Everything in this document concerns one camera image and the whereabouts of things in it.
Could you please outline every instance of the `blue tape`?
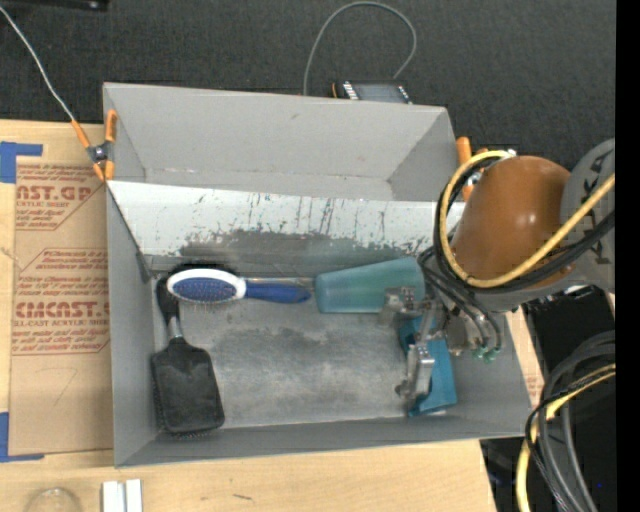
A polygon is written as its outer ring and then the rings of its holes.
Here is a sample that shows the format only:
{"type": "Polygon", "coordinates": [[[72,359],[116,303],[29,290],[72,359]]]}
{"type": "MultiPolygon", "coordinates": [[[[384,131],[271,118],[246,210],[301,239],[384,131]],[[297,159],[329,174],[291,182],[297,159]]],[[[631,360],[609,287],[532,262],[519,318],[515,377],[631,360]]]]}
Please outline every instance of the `blue tape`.
{"type": "Polygon", "coordinates": [[[16,160],[18,156],[42,156],[42,144],[0,142],[0,182],[16,182],[16,160]]]}
{"type": "Polygon", "coordinates": [[[9,457],[9,413],[0,413],[0,463],[2,462],[14,462],[18,460],[38,460],[44,457],[44,455],[16,455],[9,457]]]}

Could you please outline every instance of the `brush handle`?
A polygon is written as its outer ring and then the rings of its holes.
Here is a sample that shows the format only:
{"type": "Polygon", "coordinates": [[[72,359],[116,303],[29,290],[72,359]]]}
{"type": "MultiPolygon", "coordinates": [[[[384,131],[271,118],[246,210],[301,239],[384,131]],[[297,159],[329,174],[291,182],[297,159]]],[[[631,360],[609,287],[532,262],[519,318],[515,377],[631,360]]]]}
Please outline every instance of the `brush handle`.
{"type": "Polygon", "coordinates": [[[261,299],[282,304],[298,304],[311,297],[311,292],[302,286],[278,283],[252,283],[247,281],[245,298],[261,299]]]}

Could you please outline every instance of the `white brush head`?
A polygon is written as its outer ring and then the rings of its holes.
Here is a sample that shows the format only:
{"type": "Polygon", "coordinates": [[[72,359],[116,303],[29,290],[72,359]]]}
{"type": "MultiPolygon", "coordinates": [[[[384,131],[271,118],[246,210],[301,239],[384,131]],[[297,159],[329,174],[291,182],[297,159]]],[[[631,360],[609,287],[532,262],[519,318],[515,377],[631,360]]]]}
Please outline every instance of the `white brush head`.
{"type": "Polygon", "coordinates": [[[167,290],[179,300],[215,304],[243,298],[247,284],[244,279],[223,270],[194,268],[169,277],[167,290]]]}

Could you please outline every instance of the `wooden table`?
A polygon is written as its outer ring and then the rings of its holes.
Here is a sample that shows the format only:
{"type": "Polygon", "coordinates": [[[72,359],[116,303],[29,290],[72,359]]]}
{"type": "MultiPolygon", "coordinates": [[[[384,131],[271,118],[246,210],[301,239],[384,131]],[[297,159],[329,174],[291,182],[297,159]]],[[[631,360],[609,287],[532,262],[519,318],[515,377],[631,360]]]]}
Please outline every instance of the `wooden table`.
{"type": "MultiPolygon", "coordinates": [[[[15,186],[0,183],[0,411],[8,408],[15,186]]],[[[522,313],[509,316],[532,399],[542,377],[522,313]]],[[[140,478],[146,512],[495,511],[478,441],[114,469],[110,450],[0,464],[0,511],[64,487],[100,510],[107,480],[140,478]]]]}

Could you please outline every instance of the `yellow cable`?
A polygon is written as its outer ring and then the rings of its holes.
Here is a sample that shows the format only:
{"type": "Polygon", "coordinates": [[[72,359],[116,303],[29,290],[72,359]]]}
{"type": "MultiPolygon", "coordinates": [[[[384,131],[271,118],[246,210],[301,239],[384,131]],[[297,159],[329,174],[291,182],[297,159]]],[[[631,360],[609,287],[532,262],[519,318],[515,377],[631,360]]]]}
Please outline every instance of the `yellow cable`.
{"type": "Polygon", "coordinates": [[[451,193],[454,185],[458,181],[459,177],[472,165],[477,163],[480,160],[485,158],[495,158],[495,157],[511,157],[513,156],[511,153],[507,153],[506,151],[487,151],[485,153],[480,153],[472,157],[470,160],[465,162],[463,165],[458,167],[456,172],[451,177],[451,180],[447,184],[443,197],[442,204],[440,208],[440,240],[442,241],[442,250],[444,252],[445,258],[449,263],[451,269],[456,273],[456,275],[467,282],[471,286],[475,286],[477,288],[494,288],[496,286],[500,286],[502,284],[508,283],[525,274],[529,270],[531,270],[541,259],[543,259],[547,253],[553,249],[556,245],[558,245],[562,239],[567,236],[569,231],[571,231],[577,224],[580,222],[583,217],[589,213],[589,211],[596,205],[604,195],[609,192],[613,186],[615,185],[615,172],[609,176],[602,185],[600,185],[596,191],[587,199],[580,208],[578,208],[575,213],[571,216],[564,225],[556,231],[556,233],[549,239],[547,242],[540,247],[533,255],[531,255],[527,260],[522,262],[513,270],[503,274],[501,276],[492,278],[492,279],[476,279],[475,277],[471,277],[465,270],[458,264],[451,251],[451,246],[449,245],[449,239],[447,238],[447,209],[449,205],[449,199],[451,198],[451,193]]]}
{"type": "MultiPolygon", "coordinates": [[[[590,374],[584,376],[582,379],[579,379],[578,381],[576,381],[576,382],[581,382],[583,380],[587,380],[587,379],[593,377],[594,375],[598,375],[600,373],[606,372],[603,375],[601,375],[600,377],[598,377],[597,379],[595,379],[595,380],[593,380],[593,381],[591,381],[591,382],[579,387],[575,391],[572,391],[568,395],[563,396],[561,398],[558,398],[558,399],[554,400],[553,402],[551,402],[547,406],[547,411],[546,411],[546,414],[545,414],[545,420],[546,421],[551,420],[556,415],[558,410],[565,403],[567,403],[569,400],[571,400],[572,398],[576,397],[577,395],[579,395],[583,391],[586,391],[590,387],[595,386],[596,384],[613,377],[616,374],[615,370],[616,370],[615,363],[614,364],[610,364],[610,365],[607,365],[607,366],[604,366],[604,367],[600,368],[599,370],[591,372],[590,374]]],[[[535,443],[537,437],[538,437],[538,423],[537,422],[533,422],[531,424],[531,438],[530,439],[535,443]]],[[[520,509],[520,512],[531,512],[531,508],[529,507],[529,497],[527,495],[527,470],[529,468],[529,460],[530,460],[530,458],[531,458],[531,452],[529,451],[529,445],[527,444],[527,441],[525,440],[522,443],[522,449],[520,450],[520,456],[518,457],[518,464],[516,465],[516,498],[518,500],[518,508],[520,509]]]]}

